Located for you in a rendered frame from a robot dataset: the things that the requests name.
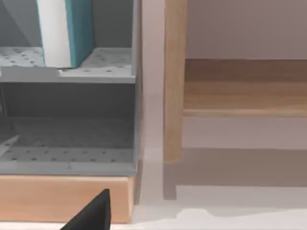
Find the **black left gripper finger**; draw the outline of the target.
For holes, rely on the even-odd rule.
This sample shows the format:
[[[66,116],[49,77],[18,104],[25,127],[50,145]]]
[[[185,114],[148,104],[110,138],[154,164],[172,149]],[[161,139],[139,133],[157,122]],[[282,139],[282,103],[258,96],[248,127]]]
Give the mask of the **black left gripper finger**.
[[[110,190],[104,189],[60,230],[110,230]]]

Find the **pale wooden drawer front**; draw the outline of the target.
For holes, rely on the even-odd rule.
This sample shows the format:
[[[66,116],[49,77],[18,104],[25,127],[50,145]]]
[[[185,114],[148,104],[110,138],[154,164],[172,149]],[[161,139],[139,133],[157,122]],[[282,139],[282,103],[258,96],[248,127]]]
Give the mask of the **pale wooden drawer front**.
[[[134,177],[0,175],[0,221],[66,222],[109,189],[111,222],[129,223]]]

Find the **grey pierced shelf cabinet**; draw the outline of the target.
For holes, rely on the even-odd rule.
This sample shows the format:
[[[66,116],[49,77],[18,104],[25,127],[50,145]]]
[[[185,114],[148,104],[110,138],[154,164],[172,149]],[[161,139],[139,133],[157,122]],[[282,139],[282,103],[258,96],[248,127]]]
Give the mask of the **grey pierced shelf cabinet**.
[[[94,48],[46,67],[36,0],[0,0],[0,175],[134,176],[142,0],[92,0]]]

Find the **open wooden shelf unit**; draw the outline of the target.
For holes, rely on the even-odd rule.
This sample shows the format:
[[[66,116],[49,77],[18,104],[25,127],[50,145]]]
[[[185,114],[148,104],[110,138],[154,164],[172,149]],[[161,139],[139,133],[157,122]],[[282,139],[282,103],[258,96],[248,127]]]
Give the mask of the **open wooden shelf unit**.
[[[183,117],[307,117],[307,60],[186,58],[188,0],[165,0],[164,162]]]

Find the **teal and white book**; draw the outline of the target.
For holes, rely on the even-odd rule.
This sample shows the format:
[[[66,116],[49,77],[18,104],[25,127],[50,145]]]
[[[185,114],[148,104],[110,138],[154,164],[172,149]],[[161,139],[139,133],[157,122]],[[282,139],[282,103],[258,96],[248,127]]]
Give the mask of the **teal and white book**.
[[[74,69],[94,48],[92,0],[36,0],[46,67]]]

